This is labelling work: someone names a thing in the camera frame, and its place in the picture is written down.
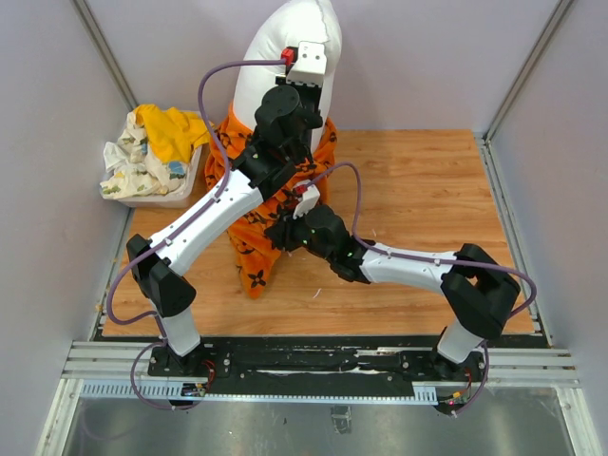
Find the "orange patterned plush pillowcase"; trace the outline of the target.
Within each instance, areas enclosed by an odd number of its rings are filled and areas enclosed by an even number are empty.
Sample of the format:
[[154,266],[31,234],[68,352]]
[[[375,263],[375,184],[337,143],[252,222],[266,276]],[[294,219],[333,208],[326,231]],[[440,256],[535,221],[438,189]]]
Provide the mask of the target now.
[[[243,151],[253,130],[244,126],[233,112],[214,128],[217,138],[229,159],[235,159]],[[227,234],[236,253],[236,266],[243,291],[252,299],[259,298],[270,279],[271,271],[281,252],[266,237],[265,230],[275,224],[279,212],[295,206],[293,188],[302,181],[312,181],[335,165],[337,129],[328,117],[322,129],[318,145],[313,151],[313,161],[297,166],[295,175],[272,198],[239,218]],[[224,162],[215,142],[210,141],[210,152],[204,166],[207,189],[219,183],[224,175]]]

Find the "white pillow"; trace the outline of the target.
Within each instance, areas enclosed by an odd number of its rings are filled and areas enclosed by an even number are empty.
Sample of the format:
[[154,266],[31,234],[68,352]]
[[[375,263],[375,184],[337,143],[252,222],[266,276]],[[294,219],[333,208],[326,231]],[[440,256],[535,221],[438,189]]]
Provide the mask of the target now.
[[[335,71],[342,50],[342,32],[330,1],[289,1],[258,29],[245,53],[246,60],[276,60],[284,48],[300,42],[325,47],[327,68],[320,97],[320,112],[328,119]],[[240,69],[231,113],[249,130],[255,129],[255,111],[263,95],[275,85],[279,66],[244,66]]]

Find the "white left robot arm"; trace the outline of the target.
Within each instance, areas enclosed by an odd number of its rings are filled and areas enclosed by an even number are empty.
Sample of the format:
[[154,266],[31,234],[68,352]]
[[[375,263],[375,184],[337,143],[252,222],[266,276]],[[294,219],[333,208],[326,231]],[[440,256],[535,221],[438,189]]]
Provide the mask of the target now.
[[197,373],[203,364],[190,309],[197,292],[185,274],[230,225],[273,197],[299,165],[312,160],[312,132],[324,124],[322,87],[322,81],[278,80],[255,112],[253,135],[228,162],[219,183],[153,237],[136,235],[127,243],[134,280],[156,309],[170,364],[182,375]]

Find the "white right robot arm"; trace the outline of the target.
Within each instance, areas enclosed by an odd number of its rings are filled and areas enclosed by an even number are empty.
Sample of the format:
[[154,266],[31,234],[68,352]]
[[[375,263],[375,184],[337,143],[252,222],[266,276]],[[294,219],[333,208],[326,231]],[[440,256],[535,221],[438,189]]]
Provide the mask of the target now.
[[442,295],[454,313],[433,347],[429,365],[443,380],[463,374],[470,354],[502,335],[521,292],[517,281],[476,244],[457,252],[426,253],[359,240],[328,205],[294,217],[287,213],[265,231],[279,250],[303,248],[326,260],[340,278],[395,283]]

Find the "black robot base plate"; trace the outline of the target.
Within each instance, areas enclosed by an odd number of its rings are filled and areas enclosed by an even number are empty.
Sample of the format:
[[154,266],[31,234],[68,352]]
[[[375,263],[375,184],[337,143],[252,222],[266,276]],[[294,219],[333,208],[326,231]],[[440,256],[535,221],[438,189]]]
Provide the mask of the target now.
[[150,376],[216,381],[232,378],[311,378],[351,382],[394,377],[414,385],[437,382],[469,386],[483,377],[481,353],[470,354],[463,374],[443,379],[429,365],[436,339],[422,336],[247,336],[204,337],[191,353],[177,356],[155,348],[147,367]]

